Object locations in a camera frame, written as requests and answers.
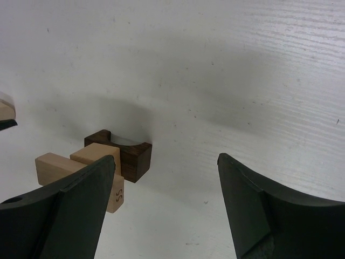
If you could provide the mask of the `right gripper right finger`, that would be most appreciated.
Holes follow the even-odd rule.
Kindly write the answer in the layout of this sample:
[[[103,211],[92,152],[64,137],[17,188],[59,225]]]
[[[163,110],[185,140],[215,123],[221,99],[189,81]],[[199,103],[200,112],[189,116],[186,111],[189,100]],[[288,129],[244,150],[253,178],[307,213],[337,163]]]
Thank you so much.
[[[217,161],[237,258],[344,258],[344,203],[302,193],[222,153]]]

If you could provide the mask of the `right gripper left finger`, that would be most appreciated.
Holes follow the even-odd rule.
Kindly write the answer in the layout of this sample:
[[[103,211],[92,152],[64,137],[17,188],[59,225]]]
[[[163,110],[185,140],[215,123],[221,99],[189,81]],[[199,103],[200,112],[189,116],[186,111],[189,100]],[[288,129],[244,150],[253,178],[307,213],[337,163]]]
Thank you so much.
[[[1,203],[1,258],[94,258],[115,171],[91,165]]]

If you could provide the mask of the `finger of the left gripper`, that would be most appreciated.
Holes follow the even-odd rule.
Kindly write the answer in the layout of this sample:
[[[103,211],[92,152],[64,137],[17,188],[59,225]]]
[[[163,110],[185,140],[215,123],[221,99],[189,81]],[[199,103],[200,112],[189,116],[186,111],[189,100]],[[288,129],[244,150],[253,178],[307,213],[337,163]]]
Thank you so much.
[[[8,119],[8,120],[1,120],[0,121],[0,131],[6,130],[8,128],[17,126],[17,122],[15,119]]]

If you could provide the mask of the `light wood cylinder block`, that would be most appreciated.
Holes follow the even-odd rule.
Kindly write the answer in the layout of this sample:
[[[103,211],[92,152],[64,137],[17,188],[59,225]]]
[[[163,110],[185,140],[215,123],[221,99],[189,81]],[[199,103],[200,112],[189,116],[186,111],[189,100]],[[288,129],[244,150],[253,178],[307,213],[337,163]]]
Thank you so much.
[[[15,120],[16,110],[15,107],[6,102],[5,100],[0,100],[0,121],[4,120]]]

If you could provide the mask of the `long light wood block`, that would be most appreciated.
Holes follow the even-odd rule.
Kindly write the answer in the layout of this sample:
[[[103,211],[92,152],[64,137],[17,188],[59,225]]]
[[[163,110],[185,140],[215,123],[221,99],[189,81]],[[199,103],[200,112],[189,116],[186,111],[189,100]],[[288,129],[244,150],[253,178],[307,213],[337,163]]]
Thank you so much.
[[[46,153],[35,159],[38,183],[46,186],[68,175],[71,175],[87,165],[63,156]],[[124,202],[124,177],[114,175],[111,194],[108,201],[107,212],[116,212]]]

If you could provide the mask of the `light wood cube block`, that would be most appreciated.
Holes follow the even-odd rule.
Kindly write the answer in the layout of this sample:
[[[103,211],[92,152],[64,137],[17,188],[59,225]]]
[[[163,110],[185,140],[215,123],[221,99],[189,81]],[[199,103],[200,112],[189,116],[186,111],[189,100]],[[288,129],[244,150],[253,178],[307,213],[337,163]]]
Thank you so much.
[[[90,165],[103,156],[112,155],[115,161],[115,174],[121,174],[120,149],[118,147],[92,143],[70,155],[70,159]]]

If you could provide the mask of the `dark brown arch block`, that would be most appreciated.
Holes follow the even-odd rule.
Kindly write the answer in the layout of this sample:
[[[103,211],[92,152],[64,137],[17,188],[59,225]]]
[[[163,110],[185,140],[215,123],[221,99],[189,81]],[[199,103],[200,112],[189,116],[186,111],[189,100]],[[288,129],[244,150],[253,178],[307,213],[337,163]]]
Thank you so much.
[[[113,146],[120,149],[120,162],[122,176],[132,183],[145,175],[150,169],[153,146],[143,142],[137,145],[121,145],[111,141],[111,131],[102,129],[84,138],[84,146],[92,143]]]

